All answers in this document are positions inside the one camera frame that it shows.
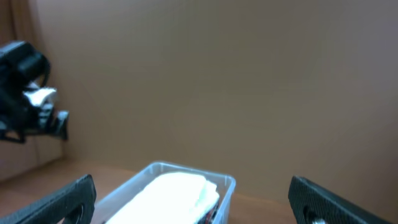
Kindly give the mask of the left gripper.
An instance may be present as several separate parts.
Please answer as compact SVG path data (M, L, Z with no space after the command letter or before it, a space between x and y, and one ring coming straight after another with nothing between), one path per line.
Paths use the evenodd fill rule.
M69 112L55 109L57 90L47 86L50 62L30 43L1 47L1 140L24 144L27 136L66 141Z

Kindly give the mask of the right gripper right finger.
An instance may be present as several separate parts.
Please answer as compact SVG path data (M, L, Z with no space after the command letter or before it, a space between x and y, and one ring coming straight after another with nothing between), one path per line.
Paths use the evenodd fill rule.
M293 176L288 199L299 224L390 224L322 186Z

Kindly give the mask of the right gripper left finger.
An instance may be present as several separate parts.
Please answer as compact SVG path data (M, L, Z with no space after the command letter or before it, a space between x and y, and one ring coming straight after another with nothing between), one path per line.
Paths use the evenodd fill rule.
M96 201L90 174L67 184L50 195L1 218L1 224L89 224Z

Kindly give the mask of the cream cloth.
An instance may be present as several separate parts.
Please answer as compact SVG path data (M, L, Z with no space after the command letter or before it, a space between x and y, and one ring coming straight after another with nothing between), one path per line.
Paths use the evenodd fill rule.
M156 177L116 212L113 224L195 224L218 203L216 184L198 174L169 172Z

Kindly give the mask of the red plaid shirt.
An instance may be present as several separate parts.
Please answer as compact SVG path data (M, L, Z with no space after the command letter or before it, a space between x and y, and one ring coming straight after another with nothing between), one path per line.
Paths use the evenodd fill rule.
M218 212L219 205L216 204L207 214L204 219L204 224L212 224Z

